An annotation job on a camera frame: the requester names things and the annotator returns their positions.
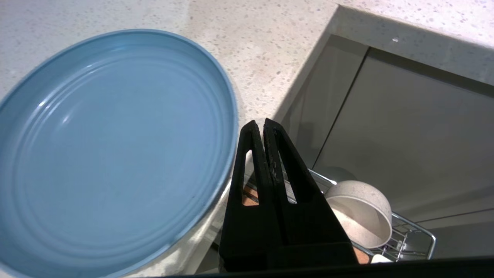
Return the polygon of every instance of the dish rack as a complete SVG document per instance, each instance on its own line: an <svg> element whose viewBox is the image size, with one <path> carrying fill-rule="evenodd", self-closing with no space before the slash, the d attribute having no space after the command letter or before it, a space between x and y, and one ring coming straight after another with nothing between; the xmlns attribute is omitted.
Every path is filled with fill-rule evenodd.
<svg viewBox="0 0 494 278"><path fill-rule="evenodd" d="M326 193L331 185L336 184L335 181L332 181L311 169L309 169L309 171L323 194ZM283 174L285 176L288 201L295 203L295 196L291 190L286 173ZM392 216L391 226L393 228L393 233L385 245L373 249L367 249L355 242L352 242L353 245L369 256L382 255L393 262L430 260L434 255L436 237L428 230L397 213L393 212Z"/></svg>

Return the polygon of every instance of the blue plate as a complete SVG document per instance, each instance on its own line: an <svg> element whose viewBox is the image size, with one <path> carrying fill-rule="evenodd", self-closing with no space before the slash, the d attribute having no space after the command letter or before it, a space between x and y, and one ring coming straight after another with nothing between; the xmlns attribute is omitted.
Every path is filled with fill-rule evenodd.
<svg viewBox="0 0 494 278"><path fill-rule="evenodd" d="M0 105L0 267L118 277L176 243L229 174L232 87L196 43L125 30L81 42Z"/></svg>

